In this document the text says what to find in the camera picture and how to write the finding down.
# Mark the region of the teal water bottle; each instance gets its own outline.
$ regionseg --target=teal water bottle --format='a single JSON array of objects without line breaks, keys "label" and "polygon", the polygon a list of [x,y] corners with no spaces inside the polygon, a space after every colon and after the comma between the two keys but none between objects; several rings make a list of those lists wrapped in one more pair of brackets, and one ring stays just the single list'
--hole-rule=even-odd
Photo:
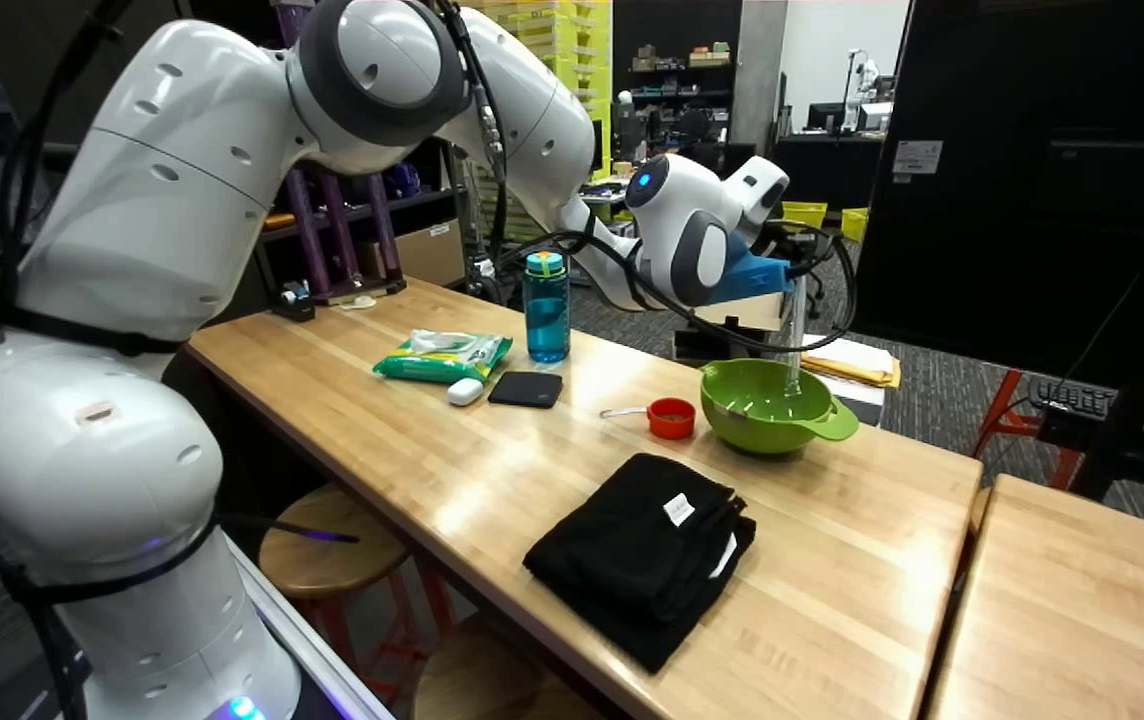
[{"label": "teal water bottle", "polygon": [[560,250],[532,250],[523,262],[523,319],[532,364],[565,364],[572,343],[566,262]]}]

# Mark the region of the floor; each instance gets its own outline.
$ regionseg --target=floor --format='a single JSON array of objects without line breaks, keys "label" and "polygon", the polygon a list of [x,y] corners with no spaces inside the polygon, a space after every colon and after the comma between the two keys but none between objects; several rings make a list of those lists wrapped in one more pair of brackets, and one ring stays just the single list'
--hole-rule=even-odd
[{"label": "floor", "polygon": [[[572,286],[572,316],[576,316],[576,327],[584,333],[637,343],[657,354],[671,354],[671,333],[678,327],[677,316],[615,311],[584,284]],[[882,428],[950,449],[950,451],[969,451],[981,412],[989,396],[994,393],[1005,366],[985,364],[985,359],[942,354],[932,346],[906,346],[906,343],[888,343],[888,338],[872,338],[872,343],[890,346],[903,364],[903,389],[888,396]],[[228,479],[219,496],[224,506],[251,510],[251,514],[275,514],[275,506],[284,506],[295,490],[322,479],[322,472],[300,458],[286,440],[264,432],[255,412],[228,402],[228,396],[210,389],[205,377],[178,372],[175,389],[185,389],[194,401],[194,406],[206,415],[206,422],[228,449],[240,449],[240,451],[228,451],[228,472],[258,475],[258,489],[269,489],[269,490],[247,496],[240,490],[240,483]],[[1050,451],[1040,449],[1037,440],[994,440],[985,463],[989,472],[1042,479],[1050,472]],[[1106,504],[1118,510],[1144,514],[1144,483],[1114,483],[1106,490]],[[231,528],[231,535],[244,548],[255,548],[255,532]],[[380,601],[354,604],[352,619],[354,619],[359,643],[364,643],[364,633],[384,613],[386,607]],[[22,617],[17,613],[17,604],[9,604],[9,595],[0,591],[0,716],[22,716],[22,693],[17,687],[22,687],[30,670],[37,670],[30,633]]]}]

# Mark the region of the red cup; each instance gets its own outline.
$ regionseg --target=red cup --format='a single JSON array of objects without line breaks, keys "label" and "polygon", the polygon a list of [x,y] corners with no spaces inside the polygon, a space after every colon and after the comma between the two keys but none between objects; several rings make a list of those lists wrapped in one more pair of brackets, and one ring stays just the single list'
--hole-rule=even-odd
[{"label": "red cup", "polygon": [[658,396],[647,402],[647,432],[658,440],[689,440],[697,432],[697,406],[677,396]]}]

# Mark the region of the box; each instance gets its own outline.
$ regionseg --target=box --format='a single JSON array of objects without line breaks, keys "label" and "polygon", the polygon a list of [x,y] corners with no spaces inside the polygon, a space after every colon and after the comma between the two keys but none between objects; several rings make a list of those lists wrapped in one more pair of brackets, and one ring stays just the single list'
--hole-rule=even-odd
[{"label": "box", "polygon": [[420,275],[433,284],[460,284],[465,278],[465,246],[460,246],[460,225],[427,225],[420,230],[396,237],[402,275]]}]

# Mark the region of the wooden table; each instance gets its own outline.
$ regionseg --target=wooden table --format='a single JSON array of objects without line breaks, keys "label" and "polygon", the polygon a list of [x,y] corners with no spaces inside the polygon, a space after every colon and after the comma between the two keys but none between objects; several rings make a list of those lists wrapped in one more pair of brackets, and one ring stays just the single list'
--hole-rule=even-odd
[{"label": "wooden table", "polygon": [[932,716],[1144,716],[1144,518],[999,479]]},{"label": "wooden table", "polygon": [[[740,454],[702,419],[697,440],[664,444],[637,419],[599,419],[599,406],[698,401],[698,377],[578,333],[550,412],[449,406],[443,389],[371,377],[409,327],[523,335],[517,311],[410,278],[366,311],[205,327],[192,354],[630,716],[918,708],[975,458],[877,428],[797,458]],[[518,565],[630,451],[730,483],[761,524],[721,604],[657,677]]]}]

